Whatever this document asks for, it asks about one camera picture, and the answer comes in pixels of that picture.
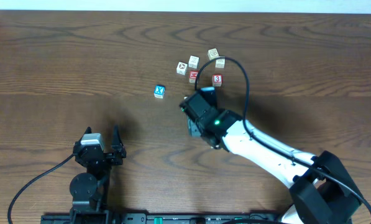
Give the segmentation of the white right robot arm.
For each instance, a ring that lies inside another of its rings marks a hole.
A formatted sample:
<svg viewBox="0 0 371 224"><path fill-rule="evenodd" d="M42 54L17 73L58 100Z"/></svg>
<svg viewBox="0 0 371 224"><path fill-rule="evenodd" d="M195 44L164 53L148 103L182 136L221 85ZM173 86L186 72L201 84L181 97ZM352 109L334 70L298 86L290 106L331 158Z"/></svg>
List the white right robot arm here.
<svg viewBox="0 0 371 224"><path fill-rule="evenodd" d="M241 115L217 107L214 92L197 91L180 103L201 138L257 164L285 185L293 200L281 223L347 223L362 194L334 154L315 156L264 134Z"/></svg>

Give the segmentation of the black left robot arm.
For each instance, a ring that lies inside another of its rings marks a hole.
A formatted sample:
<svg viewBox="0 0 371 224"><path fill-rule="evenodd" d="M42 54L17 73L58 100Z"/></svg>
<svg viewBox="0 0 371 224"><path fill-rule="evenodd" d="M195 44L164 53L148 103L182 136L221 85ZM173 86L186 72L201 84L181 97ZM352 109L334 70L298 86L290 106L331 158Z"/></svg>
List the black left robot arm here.
<svg viewBox="0 0 371 224"><path fill-rule="evenodd" d="M78 213L102 212L107 208L111 169L123 164L126 158L118 126L113 129L112 152L105 152L104 148L102 135L93 133L91 128L87 128L73 146L75 161L86 168L86 172L78 174L70 183L73 210Z"/></svg>

